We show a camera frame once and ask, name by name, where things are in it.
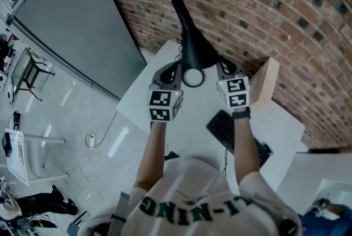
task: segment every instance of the black chair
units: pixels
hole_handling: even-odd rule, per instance
[[[54,76],[55,74],[39,68],[38,65],[47,66],[47,64],[36,62],[33,59],[28,48],[26,48],[23,51],[22,55],[20,56],[15,66],[14,72],[12,73],[12,76],[11,76],[12,84],[16,86],[16,90],[14,90],[14,96],[18,93],[19,90],[26,90],[32,93],[32,95],[35,98],[37,98],[39,101],[42,101],[32,91],[32,89],[34,89],[34,86],[33,86],[34,82],[38,77],[39,73],[45,73],[45,74],[50,74]],[[26,83],[27,89],[19,88],[21,87],[22,82]]]

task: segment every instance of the desk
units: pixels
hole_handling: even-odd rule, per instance
[[[154,73],[174,61],[179,44],[169,40],[154,56],[117,105],[117,110],[144,132],[150,132],[147,91]],[[182,85],[184,101],[175,120],[168,123],[167,147],[180,156],[201,157],[222,171],[225,147],[206,129],[207,123],[220,110],[227,109],[216,90],[216,67],[205,71],[206,80],[198,88]],[[261,108],[253,105],[250,124],[254,137],[266,142],[273,156],[261,168],[268,184],[276,190],[283,180],[301,141],[304,126],[275,102]],[[228,153],[227,179],[234,193],[238,193],[235,181],[234,156]]]
[[[6,158],[7,168],[8,170],[22,183],[29,186],[32,183],[42,182],[42,181],[50,181],[56,180],[60,178],[68,177],[68,174],[55,175],[52,177],[43,177],[43,178],[29,178],[29,163],[28,163],[28,152],[27,152],[27,143],[28,141],[32,142],[42,142],[45,140],[46,142],[51,143],[65,143],[63,139],[53,139],[47,138],[43,136],[29,135],[24,134],[21,131],[5,129],[6,133],[10,134],[11,147],[12,152],[10,157]],[[23,160],[20,159],[19,146],[22,148],[22,156]]]

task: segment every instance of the person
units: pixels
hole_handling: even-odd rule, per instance
[[[231,192],[217,169],[198,158],[165,162],[167,124],[154,122],[125,220],[115,215],[116,206],[108,208],[84,223],[79,236],[107,235],[112,218],[125,221],[121,235],[301,235],[298,215],[259,173],[249,118],[236,119],[234,124],[234,166],[240,196]],[[294,227],[282,232],[287,220]]]
[[[331,220],[323,217],[329,211],[339,218]],[[352,235],[352,210],[340,204],[330,204],[325,199],[320,199],[314,204],[312,210],[302,218],[303,236],[351,236]]]
[[[8,194],[9,202],[3,200],[0,204],[0,217],[11,220],[17,217],[32,217],[42,213],[53,212],[62,215],[75,216],[78,212],[71,199],[64,202],[64,197],[55,185],[51,193],[39,193],[32,196],[13,198]]]

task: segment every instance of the shoe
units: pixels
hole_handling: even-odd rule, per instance
[[[48,211],[53,213],[60,213],[61,215],[72,215],[75,216],[78,213],[77,208],[65,202],[58,202],[57,204],[50,204]]]
[[[78,213],[78,209],[76,207],[76,204],[72,201],[72,199],[68,199],[68,204],[72,205],[72,209],[70,210],[71,215],[75,216]]]
[[[64,196],[61,194],[61,192],[57,189],[57,187],[55,185],[52,186],[53,191],[51,192],[51,194],[54,195],[54,198],[58,201],[63,201],[64,200]]]
[[[71,205],[76,206],[76,204],[72,201],[72,199],[68,199],[68,203],[71,204]]]

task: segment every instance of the cable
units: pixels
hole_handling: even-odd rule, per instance
[[[55,219],[55,222],[56,222],[57,227],[60,228],[60,230],[62,231],[62,233],[64,233],[64,235],[66,235],[66,233],[64,232],[64,230],[62,230],[62,228],[60,227],[59,223],[57,222],[56,217],[55,217],[55,213],[54,213],[54,219]]]
[[[12,195],[12,197],[13,197],[13,198],[18,198],[18,197],[20,197],[20,198],[25,198],[25,199],[27,199],[30,203],[32,203],[32,205],[33,205],[33,207],[34,207],[34,211],[35,211],[34,215],[33,215],[31,218],[33,218],[34,216],[37,215],[37,207],[35,206],[35,204],[34,204],[28,197],[26,197],[26,196],[19,196],[19,195]]]
[[[224,169],[222,170],[222,175],[226,178],[226,168],[227,168],[227,152],[228,152],[228,150],[227,150],[227,148],[226,148],[226,150],[225,150],[225,166],[224,166]]]
[[[108,126],[108,129],[106,130],[106,132],[105,132],[105,134],[104,134],[104,136],[103,136],[103,139],[102,139],[97,145],[95,145],[95,146],[93,146],[93,147],[88,146],[88,144],[87,144],[87,137],[89,136],[89,134],[86,135],[86,138],[85,138],[84,142],[85,142],[85,144],[86,144],[86,146],[87,146],[88,148],[94,149],[94,148],[100,146],[100,145],[103,143],[103,141],[104,141],[104,139],[105,139],[105,136],[107,135],[107,133],[108,133],[110,127],[111,127],[111,124],[112,124],[112,122],[114,121],[114,119],[115,119],[115,117],[116,117],[116,115],[117,115],[118,112],[119,112],[119,111],[116,111],[114,117],[112,118],[112,120],[111,120],[111,122],[110,122],[110,124],[109,124],[109,126]]]
[[[91,151],[90,151],[89,154],[87,154],[87,155],[82,155],[82,156],[79,158],[79,160],[78,160],[78,166],[79,166],[79,169],[80,169],[81,174],[83,175],[84,179],[85,179],[85,180],[88,182],[88,184],[95,190],[95,192],[97,192],[98,195],[99,195],[102,199],[104,199],[104,197],[98,192],[98,190],[97,190],[97,189],[89,182],[89,180],[86,178],[86,176],[85,176],[85,174],[83,173],[83,170],[82,170],[82,168],[81,168],[81,159],[82,159],[83,157],[86,157],[86,156],[91,155],[92,153],[93,153],[93,149],[91,149]]]
[[[83,157],[87,157],[87,156],[91,155],[91,154],[93,153],[93,149],[96,148],[96,147],[98,147],[98,146],[100,146],[100,145],[103,143],[103,141],[104,141],[104,139],[105,139],[105,136],[107,135],[107,133],[108,133],[108,131],[109,131],[111,125],[112,125],[112,122],[114,121],[114,119],[115,119],[117,113],[118,113],[118,111],[115,112],[115,115],[114,115],[114,117],[112,118],[111,122],[109,123],[109,126],[108,126],[108,128],[107,128],[107,130],[106,130],[106,132],[105,132],[105,134],[104,134],[104,136],[103,136],[103,139],[102,139],[97,145],[95,145],[95,146],[93,146],[93,147],[88,146],[88,144],[87,144],[87,137],[89,136],[89,134],[86,135],[86,138],[85,138],[85,140],[84,140],[84,143],[85,143],[85,145],[90,149],[90,153],[87,154],[87,155],[81,155],[80,158],[78,159],[78,167],[79,167],[79,170],[80,170],[81,174],[83,175],[84,179],[88,182],[88,184],[95,190],[95,192],[98,193],[98,195],[99,195],[102,199],[104,199],[104,197],[103,197],[103,196],[98,192],[98,190],[89,182],[89,180],[87,179],[86,175],[83,173],[83,170],[82,170],[82,167],[81,167],[81,159],[82,159]]]
[[[182,59],[182,45],[180,45],[178,47],[178,51],[179,53],[177,54],[177,56],[175,57],[175,62],[180,62]]]
[[[50,216],[52,216],[52,215],[53,215],[53,213],[51,215],[47,215],[46,213],[41,213],[40,215],[32,216],[28,221],[37,220],[39,218],[51,220]]]

